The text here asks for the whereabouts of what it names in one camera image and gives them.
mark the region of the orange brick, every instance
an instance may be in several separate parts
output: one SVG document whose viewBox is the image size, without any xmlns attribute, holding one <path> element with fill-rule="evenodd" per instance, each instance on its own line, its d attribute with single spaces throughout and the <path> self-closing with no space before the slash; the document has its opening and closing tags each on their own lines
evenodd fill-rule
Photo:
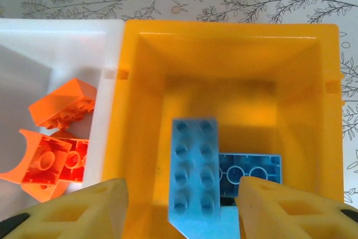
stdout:
<svg viewBox="0 0 358 239">
<path fill-rule="evenodd" d="M 93 111 L 96 94 L 95 87 L 74 78 L 29 106 L 29 111 L 36 126 L 65 130 Z"/>
<path fill-rule="evenodd" d="M 62 169 L 60 180 L 82 182 L 86 163 L 88 140 L 59 138 L 72 145 Z"/>
<path fill-rule="evenodd" d="M 56 185 L 21 184 L 21 188 L 40 202 L 60 197 L 67 190 L 70 182 L 59 180 Z"/>
<path fill-rule="evenodd" d="M 56 185 L 72 145 L 40 133 L 20 130 L 27 141 L 25 156 L 13 170 L 0 174 L 17 184 Z"/>
</svg>

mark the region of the yellow storage box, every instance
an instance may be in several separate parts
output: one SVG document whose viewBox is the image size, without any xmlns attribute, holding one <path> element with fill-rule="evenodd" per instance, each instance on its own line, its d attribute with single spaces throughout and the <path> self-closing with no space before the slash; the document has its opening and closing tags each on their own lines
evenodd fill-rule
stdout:
<svg viewBox="0 0 358 239">
<path fill-rule="evenodd" d="M 340 80 L 335 25 L 127 22 L 102 175 L 127 180 L 123 237 L 182 237 L 173 118 L 216 118 L 221 152 L 280 154 L 285 185 L 343 201 Z"/>
</svg>

